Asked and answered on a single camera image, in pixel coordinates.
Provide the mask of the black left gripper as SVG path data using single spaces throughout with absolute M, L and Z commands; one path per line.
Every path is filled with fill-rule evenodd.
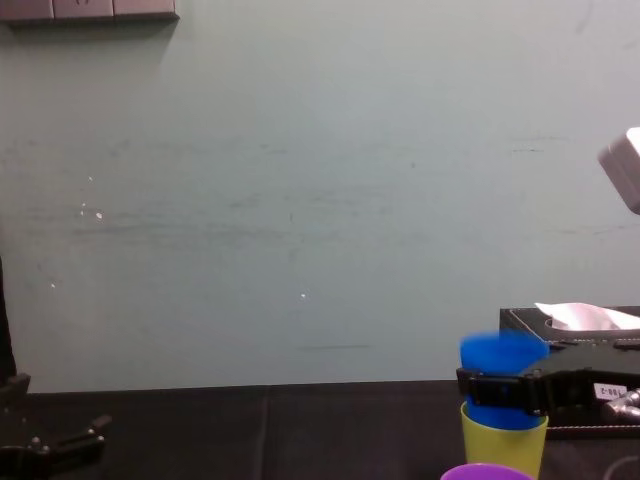
M 22 440 L 27 431 L 23 401 L 31 377 L 19 374 L 1 386 L 1 439 Z M 2 479 L 48 479 L 51 468 L 76 467 L 99 462 L 103 456 L 110 415 L 101 415 L 80 432 L 56 440 L 34 436 L 28 445 L 1 447 Z

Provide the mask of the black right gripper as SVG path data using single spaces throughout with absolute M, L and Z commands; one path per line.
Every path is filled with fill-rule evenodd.
M 531 416 L 598 406 L 604 416 L 639 414 L 639 345 L 581 343 L 537 361 L 520 375 L 458 368 L 460 393 L 477 406 Z

